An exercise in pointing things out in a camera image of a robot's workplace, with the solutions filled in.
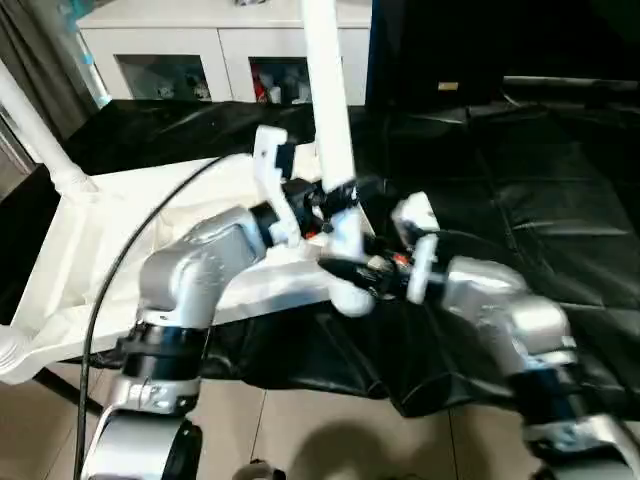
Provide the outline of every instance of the white tube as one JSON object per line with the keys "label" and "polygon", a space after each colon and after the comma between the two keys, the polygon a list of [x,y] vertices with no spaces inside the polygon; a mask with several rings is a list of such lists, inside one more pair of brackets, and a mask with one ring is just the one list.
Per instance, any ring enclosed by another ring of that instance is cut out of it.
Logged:
{"label": "white tube", "polygon": [[[335,0],[301,1],[322,187],[325,192],[330,192],[355,177],[336,5]],[[361,259],[363,245],[359,209],[335,215],[332,225],[331,253]],[[374,305],[371,295],[338,279],[330,285],[329,294],[334,306],[347,316],[365,315]]]}
{"label": "white tube", "polygon": [[34,161],[44,163],[60,195],[96,192],[95,184],[62,149],[38,112],[0,61],[0,105],[17,125],[21,135],[35,150]]}

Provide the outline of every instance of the floor tile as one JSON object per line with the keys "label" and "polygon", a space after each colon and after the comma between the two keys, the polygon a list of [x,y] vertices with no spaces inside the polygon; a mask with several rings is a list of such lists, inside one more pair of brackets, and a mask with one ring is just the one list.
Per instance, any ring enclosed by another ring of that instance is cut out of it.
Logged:
{"label": "floor tile", "polygon": [[241,382],[203,383],[191,421],[202,428],[204,444],[198,479],[231,479],[251,460],[264,392]]}
{"label": "floor tile", "polygon": [[453,480],[449,426],[447,413],[407,420],[387,401],[270,391],[253,457],[295,480]]}
{"label": "floor tile", "polygon": [[[80,365],[71,363],[53,363],[47,368],[59,377],[63,378],[67,383],[70,383],[76,388],[80,388]],[[91,392],[97,385],[98,378],[101,373],[102,370],[97,370],[95,368],[91,369],[91,373],[89,374],[89,392]]]}
{"label": "floor tile", "polygon": [[[117,374],[116,371],[102,370],[101,374],[97,377],[95,388],[91,393],[91,397],[102,403],[106,402],[109,394],[109,388],[113,377]],[[59,449],[59,453],[53,463],[52,468],[46,476],[46,480],[70,480],[73,476],[73,464],[76,451],[76,413],[77,410],[74,407],[73,419],[67,430],[67,436],[62,442],[62,447]],[[98,426],[98,417],[87,414],[87,428],[85,436],[85,451],[89,448],[93,434]]]}
{"label": "floor tile", "polygon": [[0,478],[44,479],[74,414],[71,403],[34,381],[0,383]]}
{"label": "floor tile", "polygon": [[540,462],[522,441],[520,417],[497,408],[467,406],[451,411],[460,480],[526,479]]}
{"label": "floor tile", "polygon": [[[103,401],[115,372],[104,371],[94,398]],[[239,382],[203,383],[198,407],[191,420],[204,432],[204,445],[198,478],[230,479],[246,464],[258,428],[263,392]],[[87,417],[87,441],[93,436],[97,420]],[[75,455],[75,426],[70,432],[47,480],[69,480]]]}

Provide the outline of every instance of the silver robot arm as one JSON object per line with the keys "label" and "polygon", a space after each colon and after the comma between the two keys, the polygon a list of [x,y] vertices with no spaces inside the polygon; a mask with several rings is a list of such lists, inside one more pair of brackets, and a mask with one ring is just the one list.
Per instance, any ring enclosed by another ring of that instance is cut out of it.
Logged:
{"label": "silver robot arm", "polygon": [[254,216],[236,207],[146,260],[136,326],[82,478],[195,479],[202,434],[184,416],[197,403],[209,327],[229,282],[265,254]]}
{"label": "silver robot arm", "polygon": [[545,465],[535,478],[640,480],[634,437],[583,388],[564,310],[505,265],[438,262],[437,224],[431,230],[429,210],[415,208],[420,199],[412,195],[392,214],[405,251],[373,239],[366,262],[325,257],[319,264],[378,297],[429,299],[472,325],[513,393],[525,443]]}
{"label": "silver robot arm", "polygon": [[639,479],[637,442],[579,384],[576,343],[562,308],[528,291],[504,265],[458,257],[442,307],[470,322],[511,387],[540,479]]}

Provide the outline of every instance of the black cloth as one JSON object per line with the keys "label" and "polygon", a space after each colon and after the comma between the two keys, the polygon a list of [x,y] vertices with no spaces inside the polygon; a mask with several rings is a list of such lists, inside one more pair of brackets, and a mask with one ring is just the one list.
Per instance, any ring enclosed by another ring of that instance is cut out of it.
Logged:
{"label": "black cloth", "polygon": [[[444,230],[442,254],[514,266],[537,293],[560,302],[588,383],[614,412],[639,419],[640,116],[529,108],[435,118],[354,108],[350,119],[358,173],[393,186],[393,195],[364,204],[376,233],[392,235],[390,210],[425,191]],[[88,173],[104,173],[251,151],[259,124],[286,128],[298,142],[313,139],[310,107],[112,102],[68,151]],[[21,252],[15,241],[0,247]],[[116,367],[119,358],[106,352],[93,361]],[[401,301],[358,319],[322,303],[216,327],[204,374],[388,397],[405,416],[471,401],[509,405],[472,328],[437,305]]]}

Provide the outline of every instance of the items in cabinet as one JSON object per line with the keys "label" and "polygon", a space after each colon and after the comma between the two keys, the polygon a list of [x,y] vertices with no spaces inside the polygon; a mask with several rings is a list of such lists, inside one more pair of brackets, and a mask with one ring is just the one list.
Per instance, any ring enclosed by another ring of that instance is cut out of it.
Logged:
{"label": "items in cabinet", "polygon": [[296,105],[311,102],[305,58],[250,58],[258,103]]}
{"label": "items in cabinet", "polygon": [[234,3],[239,7],[246,5],[257,5],[258,3],[265,3],[267,0],[234,0]]}
{"label": "items in cabinet", "polygon": [[134,98],[211,101],[197,55],[116,55]]}

